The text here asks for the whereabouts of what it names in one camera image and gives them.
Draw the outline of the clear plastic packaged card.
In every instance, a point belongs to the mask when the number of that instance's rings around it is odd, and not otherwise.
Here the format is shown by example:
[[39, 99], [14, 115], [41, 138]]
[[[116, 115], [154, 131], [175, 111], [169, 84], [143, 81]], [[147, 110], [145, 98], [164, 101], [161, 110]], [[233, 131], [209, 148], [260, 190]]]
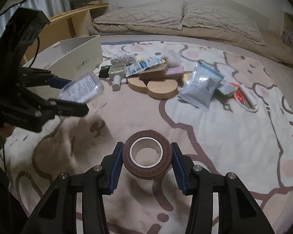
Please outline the clear plastic packaged card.
[[104, 85], [100, 79], [94, 73], [87, 72], [65, 85], [59, 99], [83, 104], [99, 97], [103, 92]]

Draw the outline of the brown bandage tape roll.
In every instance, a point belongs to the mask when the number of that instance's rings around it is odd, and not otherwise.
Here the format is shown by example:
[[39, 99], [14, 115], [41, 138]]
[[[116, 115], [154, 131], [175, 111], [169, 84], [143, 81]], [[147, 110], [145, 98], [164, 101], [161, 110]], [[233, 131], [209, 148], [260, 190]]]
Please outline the brown bandage tape roll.
[[165, 174], [172, 160], [169, 141], [154, 130], [131, 135], [123, 148], [123, 163], [135, 177], [153, 180]]

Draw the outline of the white shoe box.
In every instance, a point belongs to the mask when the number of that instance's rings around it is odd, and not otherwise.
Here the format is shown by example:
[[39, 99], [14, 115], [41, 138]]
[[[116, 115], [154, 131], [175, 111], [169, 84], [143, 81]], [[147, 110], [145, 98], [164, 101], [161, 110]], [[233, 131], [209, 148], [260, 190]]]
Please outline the white shoe box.
[[25, 66], [32, 63], [33, 68], [49, 70], [59, 78], [73, 81], [92, 72], [102, 62], [101, 37], [92, 35], [58, 41]]

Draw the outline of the black binder clip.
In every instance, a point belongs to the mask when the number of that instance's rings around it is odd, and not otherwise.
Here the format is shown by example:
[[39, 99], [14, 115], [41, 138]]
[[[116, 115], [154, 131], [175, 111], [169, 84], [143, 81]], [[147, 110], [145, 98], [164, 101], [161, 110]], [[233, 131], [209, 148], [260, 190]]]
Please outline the black binder clip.
[[102, 79], [106, 79], [109, 77], [109, 70], [111, 66], [102, 66], [99, 72], [98, 77]]

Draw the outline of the white cylinder bottle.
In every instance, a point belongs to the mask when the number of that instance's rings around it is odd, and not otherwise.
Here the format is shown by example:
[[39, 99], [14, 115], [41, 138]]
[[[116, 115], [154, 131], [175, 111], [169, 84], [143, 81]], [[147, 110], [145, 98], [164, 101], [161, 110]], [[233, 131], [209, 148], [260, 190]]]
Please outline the white cylinder bottle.
[[113, 77], [112, 89], [113, 91], [119, 91], [121, 88], [122, 77], [120, 75], [115, 75]]

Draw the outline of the wooden bedside shelf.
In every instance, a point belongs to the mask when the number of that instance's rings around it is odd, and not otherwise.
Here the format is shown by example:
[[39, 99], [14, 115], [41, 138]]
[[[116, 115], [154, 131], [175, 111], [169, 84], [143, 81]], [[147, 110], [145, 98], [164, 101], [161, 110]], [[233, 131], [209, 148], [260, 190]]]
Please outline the wooden bedside shelf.
[[36, 52], [42, 52], [58, 41], [88, 36], [87, 27], [92, 25], [95, 18], [108, 11], [108, 3], [91, 4], [51, 17], [50, 24], [39, 34], [40, 45], [34, 41], [25, 52], [21, 64], [24, 65], [35, 56]]

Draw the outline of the beige plastic tray tool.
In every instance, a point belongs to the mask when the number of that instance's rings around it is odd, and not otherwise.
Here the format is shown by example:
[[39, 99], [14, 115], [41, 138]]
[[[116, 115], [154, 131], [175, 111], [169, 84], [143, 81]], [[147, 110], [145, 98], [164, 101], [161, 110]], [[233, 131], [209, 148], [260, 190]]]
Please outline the beige plastic tray tool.
[[126, 65], [124, 63], [111, 65], [108, 74], [111, 80], [114, 80], [116, 75], [119, 75], [123, 79], [126, 75]]

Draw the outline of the white knitted cloth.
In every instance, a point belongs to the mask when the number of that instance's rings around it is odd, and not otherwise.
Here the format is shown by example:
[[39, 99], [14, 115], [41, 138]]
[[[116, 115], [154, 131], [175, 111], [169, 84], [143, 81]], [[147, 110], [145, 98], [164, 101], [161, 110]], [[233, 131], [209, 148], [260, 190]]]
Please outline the white knitted cloth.
[[136, 56], [129, 53], [117, 54], [111, 58], [111, 65], [125, 64], [126, 66], [128, 66], [135, 62]]

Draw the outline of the blue white pouch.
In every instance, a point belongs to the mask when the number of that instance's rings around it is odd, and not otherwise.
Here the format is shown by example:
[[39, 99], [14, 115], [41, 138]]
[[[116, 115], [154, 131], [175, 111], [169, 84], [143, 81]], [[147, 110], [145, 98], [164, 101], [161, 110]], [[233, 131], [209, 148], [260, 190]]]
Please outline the blue white pouch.
[[178, 97], [182, 101], [208, 112], [213, 94], [223, 79], [223, 74], [206, 63], [198, 61]]

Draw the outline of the round wooden board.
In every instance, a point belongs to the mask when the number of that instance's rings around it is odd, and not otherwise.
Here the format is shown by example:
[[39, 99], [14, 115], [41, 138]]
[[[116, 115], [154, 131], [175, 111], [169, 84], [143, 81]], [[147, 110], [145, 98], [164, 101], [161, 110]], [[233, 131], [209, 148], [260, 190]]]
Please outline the round wooden board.
[[139, 78], [128, 78], [127, 84], [130, 89], [158, 100], [167, 100], [178, 94], [178, 83], [174, 79], [150, 80], [145, 83]]

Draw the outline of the blue white sachet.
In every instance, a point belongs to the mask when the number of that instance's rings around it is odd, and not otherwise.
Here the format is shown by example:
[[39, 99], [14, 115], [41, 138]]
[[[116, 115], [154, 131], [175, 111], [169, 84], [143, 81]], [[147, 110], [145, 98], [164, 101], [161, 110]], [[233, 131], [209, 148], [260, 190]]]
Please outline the blue white sachet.
[[136, 74], [139, 74], [140, 72], [144, 72], [145, 70], [149, 68], [160, 65], [162, 61], [163, 60], [157, 57], [148, 57], [148, 58], [137, 60], [126, 67], [125, 77], [128, 78], [132, 75], [136, 75]]

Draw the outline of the red white small packet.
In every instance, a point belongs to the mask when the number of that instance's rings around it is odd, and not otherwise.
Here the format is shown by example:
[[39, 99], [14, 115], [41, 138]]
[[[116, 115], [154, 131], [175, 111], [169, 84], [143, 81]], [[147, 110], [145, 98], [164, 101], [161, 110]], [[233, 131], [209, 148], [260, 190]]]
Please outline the red white small packet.
[[235, 88], [235, 92], [234, 92], [234, 95], [233, 95], [234, 96], [234, 99], [238, 103], [244, 105], [245, 104], [245, 100], [244, 100], [244, 98], [243, 98], [243, 96], [242, 96], [242, 94], [241, 94], [241, 92], [239, 90], [239, 85], [236, 84], [236, 83], [232, 83], [232, 82], [231, 82], [231, 85], [234, 86], [234, 88]]

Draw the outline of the pink sticky note block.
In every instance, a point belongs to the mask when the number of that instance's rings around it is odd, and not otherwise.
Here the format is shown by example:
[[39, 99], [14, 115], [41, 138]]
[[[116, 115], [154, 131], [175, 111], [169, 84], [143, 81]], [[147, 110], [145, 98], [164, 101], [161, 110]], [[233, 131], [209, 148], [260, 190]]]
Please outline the pink sticky note block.
[[179, 77], [180, 75], [184, 74], [184, 67], [183, 66], [177, 66], [173, 68], [169, 68], [166, 72], [165, 77], [171, 78], [171, 77]]

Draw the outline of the rectangular wooden block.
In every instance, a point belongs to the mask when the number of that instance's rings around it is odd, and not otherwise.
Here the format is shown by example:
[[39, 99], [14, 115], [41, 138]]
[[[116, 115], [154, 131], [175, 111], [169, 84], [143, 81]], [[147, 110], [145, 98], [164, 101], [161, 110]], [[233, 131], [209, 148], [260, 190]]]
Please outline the rectangular wooden block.
[[161, 79], [166, 76], [168, 65], [166, 63], [146, 69], [138, 74], [140, 80]]

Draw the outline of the beige quilted duvet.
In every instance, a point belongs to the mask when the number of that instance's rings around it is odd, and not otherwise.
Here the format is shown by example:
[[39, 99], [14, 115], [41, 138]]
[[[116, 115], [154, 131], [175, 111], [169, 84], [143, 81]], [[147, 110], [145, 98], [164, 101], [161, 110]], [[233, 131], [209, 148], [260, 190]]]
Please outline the beige quilted duvet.
[[139, 32], [222, 42], [293, 66], [293, 52], [280, 36], [260, 30], [247, 15], [223, 6], [152, 2], [108, 12], [95, 18], [92, 25], [100, 33]]

